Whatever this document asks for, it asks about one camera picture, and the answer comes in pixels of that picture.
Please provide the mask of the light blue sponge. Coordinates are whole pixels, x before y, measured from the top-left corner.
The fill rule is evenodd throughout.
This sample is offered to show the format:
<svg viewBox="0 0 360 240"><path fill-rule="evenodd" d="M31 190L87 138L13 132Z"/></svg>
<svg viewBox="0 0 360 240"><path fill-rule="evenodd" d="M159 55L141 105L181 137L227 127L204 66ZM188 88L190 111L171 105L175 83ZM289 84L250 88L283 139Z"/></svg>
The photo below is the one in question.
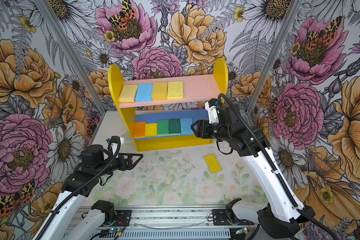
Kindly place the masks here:
<svg viewBox="0 0 360 240"><path fill-rule="evenodd" d="M192 124L193 124L192 118L181 118L180 124L181 124L181 135L182 136L190 136L194 135L194 132L192 130Z"/></svg>

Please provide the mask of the dark green sponge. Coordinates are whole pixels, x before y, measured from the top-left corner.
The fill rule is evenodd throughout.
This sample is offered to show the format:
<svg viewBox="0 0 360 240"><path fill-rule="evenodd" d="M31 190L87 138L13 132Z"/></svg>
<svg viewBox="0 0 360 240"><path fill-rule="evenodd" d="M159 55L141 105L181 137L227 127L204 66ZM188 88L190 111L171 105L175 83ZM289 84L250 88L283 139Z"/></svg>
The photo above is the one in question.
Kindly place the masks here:
<svg viewBox="0 0 360 240"><path fill-rule="evenodd" d="M181 120L169 119L169 135L179 136L181 135Z"/></svg>

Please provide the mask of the orange sponge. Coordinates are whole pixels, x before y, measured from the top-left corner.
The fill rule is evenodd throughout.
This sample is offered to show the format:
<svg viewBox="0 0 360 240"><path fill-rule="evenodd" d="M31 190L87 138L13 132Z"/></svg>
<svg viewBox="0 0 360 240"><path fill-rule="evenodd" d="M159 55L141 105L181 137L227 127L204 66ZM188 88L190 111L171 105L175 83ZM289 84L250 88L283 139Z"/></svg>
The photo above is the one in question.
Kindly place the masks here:
<svg viewBox="0 0 360 240"><path fill-rule="evenodd" d="M135 122L133 138L134 139L145 138L146 137L145 131L146 131L146 122Z"/></svg>

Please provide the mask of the small yellow sponge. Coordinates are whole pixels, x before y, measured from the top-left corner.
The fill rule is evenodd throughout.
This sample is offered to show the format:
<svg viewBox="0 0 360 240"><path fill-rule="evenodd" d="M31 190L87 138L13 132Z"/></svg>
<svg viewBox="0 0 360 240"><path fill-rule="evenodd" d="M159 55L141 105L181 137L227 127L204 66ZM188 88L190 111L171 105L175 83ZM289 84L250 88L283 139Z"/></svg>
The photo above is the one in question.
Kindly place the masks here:
<svg viewBox="0 0 360 240"><path fill-rule="evenodd" d="M204 156L204 160L211 174L215 174L222 171L222 167L214 154L209 154Z"/></svg>

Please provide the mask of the light green sponge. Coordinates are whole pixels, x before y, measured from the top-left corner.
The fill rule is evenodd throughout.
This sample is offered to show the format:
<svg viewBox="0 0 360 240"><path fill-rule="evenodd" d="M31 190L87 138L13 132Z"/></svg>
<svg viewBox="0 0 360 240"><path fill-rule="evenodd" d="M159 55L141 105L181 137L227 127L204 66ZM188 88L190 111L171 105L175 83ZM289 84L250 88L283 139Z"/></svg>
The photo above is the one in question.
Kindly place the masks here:
<svg viewBox="0 0 360 240"><path fill-rule="evenodd" d="M163 137L169 135L169 120L158 120L157 136Z"/></svg>

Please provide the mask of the bright yellow sponge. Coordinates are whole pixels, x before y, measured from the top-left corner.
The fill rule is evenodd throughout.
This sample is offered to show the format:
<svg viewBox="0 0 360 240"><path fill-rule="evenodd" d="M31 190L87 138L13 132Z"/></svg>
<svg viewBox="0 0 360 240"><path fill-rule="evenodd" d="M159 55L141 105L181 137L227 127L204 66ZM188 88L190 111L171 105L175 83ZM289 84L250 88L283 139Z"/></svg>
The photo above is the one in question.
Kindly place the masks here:
<svg viewBox="0 0 360 240"><path fill-rule="evenodd" d="M157 132L158 132L158 124L157 123L146 124L146 126L145 126L145 137L146 138L156 137Z"/></svg>

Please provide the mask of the yellow porous sponge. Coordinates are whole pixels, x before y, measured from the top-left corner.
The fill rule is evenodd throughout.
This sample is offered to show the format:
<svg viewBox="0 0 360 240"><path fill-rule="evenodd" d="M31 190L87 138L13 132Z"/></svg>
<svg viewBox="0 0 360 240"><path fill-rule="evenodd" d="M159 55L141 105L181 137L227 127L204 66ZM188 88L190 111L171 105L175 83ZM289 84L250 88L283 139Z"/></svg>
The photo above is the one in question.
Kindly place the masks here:
<svg viewBox="0 0 360 240"><path fill-rule="evenodd" d="M182 81L168 82L167 99L168 100L180 100L184 98Z"/></svg>

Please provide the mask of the golden yellow sponge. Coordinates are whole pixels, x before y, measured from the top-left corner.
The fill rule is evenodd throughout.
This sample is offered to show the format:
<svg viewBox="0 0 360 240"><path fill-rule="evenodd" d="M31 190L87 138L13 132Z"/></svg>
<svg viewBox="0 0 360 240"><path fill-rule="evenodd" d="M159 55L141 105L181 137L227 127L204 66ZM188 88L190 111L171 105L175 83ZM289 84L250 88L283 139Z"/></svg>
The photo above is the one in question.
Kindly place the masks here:
<svg viewBox="0 0 360 240"><path fill-rule="evenodd" d="M152 101L166 101L167 100L167 82L153 83Z"/></svg>

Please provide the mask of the blue porous sponge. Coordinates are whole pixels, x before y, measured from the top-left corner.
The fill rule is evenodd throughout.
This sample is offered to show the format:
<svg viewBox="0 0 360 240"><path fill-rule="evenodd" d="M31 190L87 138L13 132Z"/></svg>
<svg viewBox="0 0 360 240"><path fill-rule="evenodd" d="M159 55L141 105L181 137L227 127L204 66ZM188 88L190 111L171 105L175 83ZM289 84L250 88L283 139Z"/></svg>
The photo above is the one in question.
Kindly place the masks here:
<svg viewBox="0 0 360 240"><path fill-rule="evenodd" d="M152 101L152 91L153 91L153 84L139 84L135 101L136 102Z"/></svg>

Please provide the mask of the pale yellow sponge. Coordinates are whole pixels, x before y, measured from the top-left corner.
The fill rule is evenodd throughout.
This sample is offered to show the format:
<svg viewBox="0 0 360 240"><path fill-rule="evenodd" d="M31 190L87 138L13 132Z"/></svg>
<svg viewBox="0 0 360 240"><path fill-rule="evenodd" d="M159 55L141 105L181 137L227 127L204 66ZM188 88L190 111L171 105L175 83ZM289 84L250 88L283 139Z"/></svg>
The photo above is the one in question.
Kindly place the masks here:
<svg viewBox="0 0 360 240"><path fill-rule="evenodd" d="M120 103L134 103L139 85L124 85L119 96Z"/></svg>

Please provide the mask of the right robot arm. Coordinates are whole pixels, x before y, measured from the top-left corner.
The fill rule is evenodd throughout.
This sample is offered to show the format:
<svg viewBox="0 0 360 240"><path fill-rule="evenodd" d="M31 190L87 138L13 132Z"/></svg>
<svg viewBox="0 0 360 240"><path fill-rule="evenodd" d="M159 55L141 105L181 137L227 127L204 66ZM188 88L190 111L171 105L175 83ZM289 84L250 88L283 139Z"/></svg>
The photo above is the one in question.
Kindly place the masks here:
<svg viewBox="0 0 360 240"><path fill-rule="evenodd" d="M307 217L314 217L315 212L294 195L263 131L246 127L237 107L230 108L216 99L206 102L205 109L208 120L198 120L191 126L195 136L228 143L231 151L249 165L269 201L267 204L251 204L242 198L231 201L226 206L230 223L237 225L244 220L259 224L274 239L295 237L300 224L308 222Z"/></svg>

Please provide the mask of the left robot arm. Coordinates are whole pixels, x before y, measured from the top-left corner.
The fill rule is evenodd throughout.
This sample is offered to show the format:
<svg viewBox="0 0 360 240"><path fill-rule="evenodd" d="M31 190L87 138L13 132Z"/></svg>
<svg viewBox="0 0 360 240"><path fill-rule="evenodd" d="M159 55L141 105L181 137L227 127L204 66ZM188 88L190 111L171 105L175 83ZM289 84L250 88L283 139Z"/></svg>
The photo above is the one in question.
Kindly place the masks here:
<svg viewBox="0 0 360 240"><path fill-rule="evenodd" d="M55 205L34 236L35 240L59 240L93 188L105 185L102 176L110 179L115 171L132 170L144 157L142 154L119 153L119 149L118 144L113 143L108 150L101 145L91 145L82 151L82 162L63 183ZM113 225L116 219L114 204L97 201L72 232L72 238L81 240L101 225Z"/></svg>

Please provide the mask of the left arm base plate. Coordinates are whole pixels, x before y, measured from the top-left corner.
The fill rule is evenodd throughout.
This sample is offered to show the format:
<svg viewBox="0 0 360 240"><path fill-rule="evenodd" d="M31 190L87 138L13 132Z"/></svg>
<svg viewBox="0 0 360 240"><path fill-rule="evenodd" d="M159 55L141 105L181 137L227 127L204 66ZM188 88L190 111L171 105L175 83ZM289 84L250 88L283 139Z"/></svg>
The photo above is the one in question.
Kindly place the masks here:
<svg viewBox="0 0 360 240"><path fill-rule="evenodd" d="M106 213L104 226L128 227L130 225L131 210L113 210Z"/></svg>

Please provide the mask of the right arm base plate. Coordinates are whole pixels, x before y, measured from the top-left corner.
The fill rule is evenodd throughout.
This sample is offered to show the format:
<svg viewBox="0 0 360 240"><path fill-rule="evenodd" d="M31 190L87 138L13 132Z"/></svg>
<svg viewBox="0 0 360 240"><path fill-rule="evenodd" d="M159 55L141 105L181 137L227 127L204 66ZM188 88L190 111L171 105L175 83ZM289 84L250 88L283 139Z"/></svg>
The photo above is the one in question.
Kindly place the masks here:
<svg viewBox="0 0 360 240"><path fill-rule="evenodd" d="M248 220L239 220L231 210L213 209L212 220L215 226L249 226L254 223Z"/></svg>

